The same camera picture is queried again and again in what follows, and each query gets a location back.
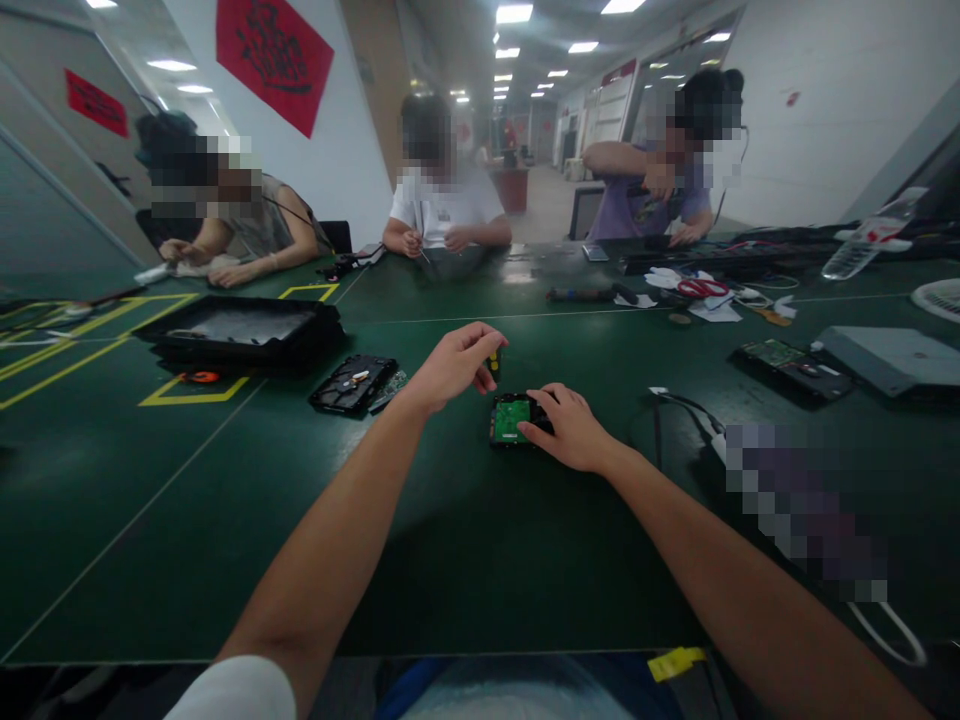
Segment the white t-shirt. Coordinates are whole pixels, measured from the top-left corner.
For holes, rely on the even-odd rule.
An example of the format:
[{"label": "white t-shirt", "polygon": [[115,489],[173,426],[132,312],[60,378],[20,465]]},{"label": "white t-shirt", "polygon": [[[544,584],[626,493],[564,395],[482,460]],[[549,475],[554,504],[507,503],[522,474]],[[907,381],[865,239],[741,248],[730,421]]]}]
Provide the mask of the white t-shirt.
[{"label": "white t-shirt", "polygon": [[390,210],[390,217],[419,231],[425,247],[441,247],[452,227],[486,225],[503,214],[497,189],[477,168],[463,168],[455,184],[442,187],[412,168],[400,177]]},{"label": "white t-shirt", "polygon": [[[498,658],[460,660],[431,685],[404,715],[409,720],[633,720],[574,661],[553,656],[544,667],[496,678]],[[523,658],[510,661],[530,663]],[[271,660],[230,658],[213,665],[187,688],[166,720],[296,720],[290,681]]]}]

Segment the purple shirt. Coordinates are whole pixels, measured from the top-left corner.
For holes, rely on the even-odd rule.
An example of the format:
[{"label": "purple shirt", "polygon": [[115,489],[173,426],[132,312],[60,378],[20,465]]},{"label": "purple shirt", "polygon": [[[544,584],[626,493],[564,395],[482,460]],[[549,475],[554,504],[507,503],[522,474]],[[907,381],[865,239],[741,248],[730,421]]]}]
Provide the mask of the purple shirt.
[{"label": "purple shirt", "polygon": [[[642,145],[635,145],[644,150]],[[667,203],[655,202],[650,195],[631,197],[643,185],[643,175],[598,176],[606,183],[600,210],[590,228],[589,239],[618,240],[620,238],[663,235],[670,225]],[[680,205],[680,219],[690,223],[694,216],[710,210],[710,191],[704,187],[703,168],[694,166],[685,174],[684,196]]]}]

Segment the red scissors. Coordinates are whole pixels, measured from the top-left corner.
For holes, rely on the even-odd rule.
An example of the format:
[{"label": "red scissors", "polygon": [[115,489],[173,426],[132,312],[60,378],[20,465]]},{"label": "red scissors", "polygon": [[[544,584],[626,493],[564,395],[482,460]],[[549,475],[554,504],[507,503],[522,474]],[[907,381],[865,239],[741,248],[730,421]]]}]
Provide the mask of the red scissors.
[{"label": "red scissors", "polygon": [[687,278],[677,285],[677,292],[686,297],[703,300],[708,297],[723,297],[730,292],[730,288],[716,280]]}]

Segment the red sign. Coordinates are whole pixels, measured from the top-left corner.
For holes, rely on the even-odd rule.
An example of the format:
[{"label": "red sign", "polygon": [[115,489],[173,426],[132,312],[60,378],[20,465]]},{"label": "red sign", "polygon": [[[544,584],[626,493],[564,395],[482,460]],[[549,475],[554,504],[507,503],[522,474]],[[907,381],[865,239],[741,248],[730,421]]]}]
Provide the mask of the red sign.
[{"label": "red sign", "polygon": [[637,69],[637,59],[634,58],[628,63],[624,63],[616,70],[611,70],[606,75],[603,76],[603,82],[600,83],[600,87],[606,87],[612,82],[616,82],[621,78],[628,77],[633,75],[633,71]]},{"label": "red sign", "polygon": [[112,95],[107,95],[93,83],[79,75],[67,73],[67,105],[81,115],[86,115],[110,132],[128,137],[127,109]]},{"label": "red sign", "polygon": [[313,135],[333,48],[286,0],[218,0],[217,62]]}]

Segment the white sleeve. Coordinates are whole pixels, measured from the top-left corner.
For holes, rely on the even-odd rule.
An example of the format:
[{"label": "white sleeve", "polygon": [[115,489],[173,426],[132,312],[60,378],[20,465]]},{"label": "white sleeve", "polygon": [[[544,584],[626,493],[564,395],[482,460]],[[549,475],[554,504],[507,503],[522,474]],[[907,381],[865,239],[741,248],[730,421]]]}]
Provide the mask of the white sleeve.
[{"label": "white sleeve", "polygon": [[390,217],[405,223],[407,227],[422,232],[423,228],[417,227],[415,185],[416,180],[412,175],[404,174],[400,177],[397,189],[393,193],[393,207],[390,208]]},{"label": "white sleeve", "polygon": [[243,655],[211,665],[165,720],[296,720],[286,674],[272,660]]},{"label": "white sleeve", "polygon": [[487,173],[477,174],[477,203],[480,217],[484,223],[496,220],[504,214],[503,203],[497,194],[497,188]]}]

